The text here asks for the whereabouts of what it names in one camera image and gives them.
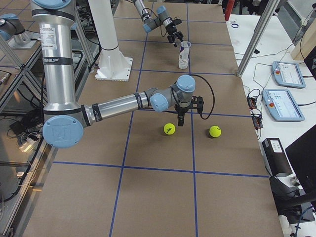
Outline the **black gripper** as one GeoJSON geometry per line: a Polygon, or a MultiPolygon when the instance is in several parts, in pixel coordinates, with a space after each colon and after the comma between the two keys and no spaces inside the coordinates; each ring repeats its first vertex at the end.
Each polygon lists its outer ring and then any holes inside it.
{"type": "Polygon", "coordinates": [[[165,28],[168,33],[167,39],[169,43],[172,44],[174,47],[177,47],[177,43],[175,42],[176,39],[184,41],[184,36],[182,32],[177,31],[176,25],[174,23],[168,24],[165,28]]]}
{"type": "Polygon", "coordinates": [[[184,126],[185,113],[190,109],[190,106],[181,107],[181,106],[175,105],[174,108],[177,112],[178,126],[184,126]]]}

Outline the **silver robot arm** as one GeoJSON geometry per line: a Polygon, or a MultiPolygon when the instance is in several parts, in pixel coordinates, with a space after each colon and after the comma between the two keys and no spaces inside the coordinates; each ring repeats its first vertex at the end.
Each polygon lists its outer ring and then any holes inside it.
{"type": "Polygon", "coordinates": [[[158,7],[157,12],[154,13],[151,9],[145,7],[142,0],[133,0],[132,3],[141,17],[146,33],[160,28],[161,35],[163,37],[167,35],[168,42],[175,47],[177,47],[176,40],[184,41],[183,33],[176,28],[177,25],[182,23],[182,20],[178,18],[173,19],[165,6],[158,7]]]}
{"type": "Polygon", "coordinates": [[[102,80],[128,81],[133,59],[120,49],[111,4],[107,0],[89,1],[93,23],[99,39],[100,57],[95,78],[88,76],[78,102],[75,91],[72,59],[71,28],[75,25],[76,3],[73,0],[33,0],[32,17],[39,25],[42,62],[46,79],[47,104],[43,109],[42,134],[45,141],[56,148],[76,145],[83,130],[104,119],[152,107],[164,112],[174,106],[178,124],[183,124],[183,113],[192,107],[195,79],[180,76],[166,89],[150,88],[107,102],[103,97],[111,93],[102,80]]]}

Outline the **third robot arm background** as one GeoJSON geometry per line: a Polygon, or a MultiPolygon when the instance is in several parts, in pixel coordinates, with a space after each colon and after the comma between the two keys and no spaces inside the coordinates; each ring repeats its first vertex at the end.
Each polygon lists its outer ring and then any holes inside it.
{"type": "Polygon", "coordinates": [[[13,49],[30,50],[37,42],[38,33],[27,32],[17,15],[8,13],[0,16],[0,36],[13,49]]]}

